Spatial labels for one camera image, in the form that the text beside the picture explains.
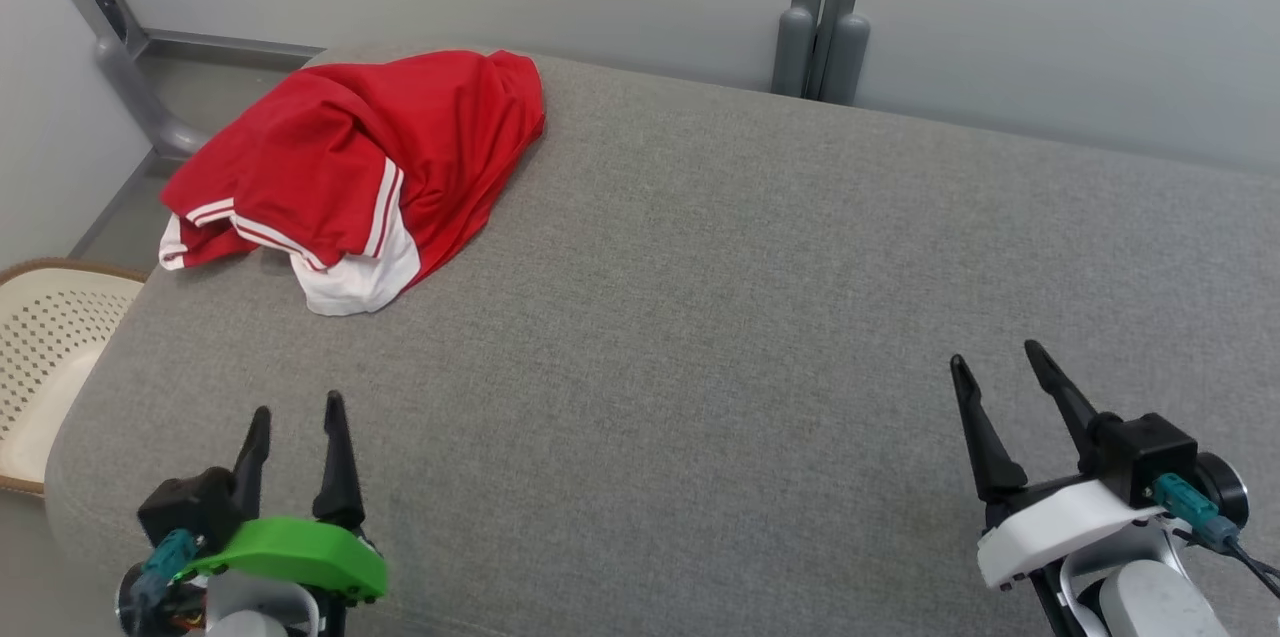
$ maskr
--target gray floor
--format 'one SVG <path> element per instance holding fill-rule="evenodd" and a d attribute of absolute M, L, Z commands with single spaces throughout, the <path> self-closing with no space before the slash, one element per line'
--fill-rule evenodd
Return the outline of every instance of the gray floor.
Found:
<path fill-rule="evenodd" d="M 209 134 L 229 125 L 285 74 L 276 69 L 173 58 L 142 58 L 138 63 L 160 100 Z M 156 164 L 128 185 L 119 207 L 81 257 L 150 272 L 156 265 L 156 246 L 169 221 L 169 210 L 160 205 L 160 191 L 172 173 L 173 166 Z"/>
<path fill-rule="evenodd" d="M 116 636 L 115 590 L 78 574 L 38 498 L 0 492 L 0 633 Z"/>
<path fill-rule="evenodd" d="M 227 127 L 285 74 L 170 58 L 141 64 L 169 109 L 209 132 Z M 127 185 L 82 257 L 150 272 L 169 219 L 160 189 L 173 169 L 154 164 Z M 114 594 L 114 586 L 70 568 L 45 522 L 44 501 L 0 492 L 0 633 L 116 636 Z"/>

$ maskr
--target cable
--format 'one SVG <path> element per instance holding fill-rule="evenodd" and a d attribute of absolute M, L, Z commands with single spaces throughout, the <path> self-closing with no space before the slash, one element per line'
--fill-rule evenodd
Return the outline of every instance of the cable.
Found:
<path fill-rule="evenodd" d="M 1240 536 L 1240 528 L 1219 514 L 1217 505 L 1175 473 L 1165 473 L 1152 485 L 1156 504 L 1190 524 L 1199 542 L 1216 553 L 1226 551 L 1226 541 Z"/>
<path fill-rule="evenodd" d="M 143 637 L 145 628 L 142 622 L 150 619 L 151 617 L 151 597 L 146 594 L 137 596 L 133 601 L 133 629 L 131 637 Z"/>
<path fill-rule="evenodd" d="M 1240 555 L 1238 555 L 1235 553 L 1229 554 L 1229 556 L 1233 556 L 1233 558 L 1240 560 L 1240 563 L 1244 564 L 1244 565 L 1249 564 L 1249 563 L 1244 562 L 1243 559 L 1240 559 Z M 1261 569 L 1262 572 L 1266 572 L 1271 577 L 1280 578 L 1280 569 L 1276 569 L 1276 568 L 1271 567 L 1270 564 L 1267 564 L 1267 563 L 1265 563 L 1265 562 L 1262 562 L 1262 560 L 1260 560 L 1257 558 L 1249 556 L 1249 559 L 1253 560 L 1253 564 L 1258 565 L 1258 569 Z"/>
<path fill-rule="evenodd" d="M 1261 579 L 1262 583 L 1267 586 L 1267 590 L 1270 590 L 1271 594 L 1276 596 L 1276 599 L 1280 599 L 1280 586 L 1272 582 L 1271 578 L 1267 577 L 1267 570 L 1263 569 L 1263 567 L 1258 564 L 1257 560 L 1251 558 L 1249 554 L 1244 551 L 1244 547 L 1240 546 L 1240 541 L 1236 537 L 1228 537 L 1224 545 L 1226 546 L 1228 550 L 1230 550 L 1231 556 L 1243 562 L 1244 567 L 1249 568 L 1249 572 L 1253 573 L 1253 577 Z"/>

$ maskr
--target gray fabric surface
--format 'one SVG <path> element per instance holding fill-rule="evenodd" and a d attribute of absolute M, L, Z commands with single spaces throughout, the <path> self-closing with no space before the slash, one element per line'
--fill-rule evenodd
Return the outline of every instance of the gray fabric surface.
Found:
<path fill-rule="evenodd" d="M 383 312 L 308 313 L 265 251 L 151 276 L 51 459 L 76 559 L 141 559 L 138 501 L 229 464 L 259 404 L 264 513 L 308 514 L 339 388 L 392 570 L 352 634 L 1047 634 L 980 583 L 947 374 L 1032 478 L 1069 473 L 1028 336 L 1225 455 L 1280 556 L 1276 182 L 538 63 L 547 136 Z M 1275 632 L 1244 569 L 1188 562 L 1235 634 Z"/>

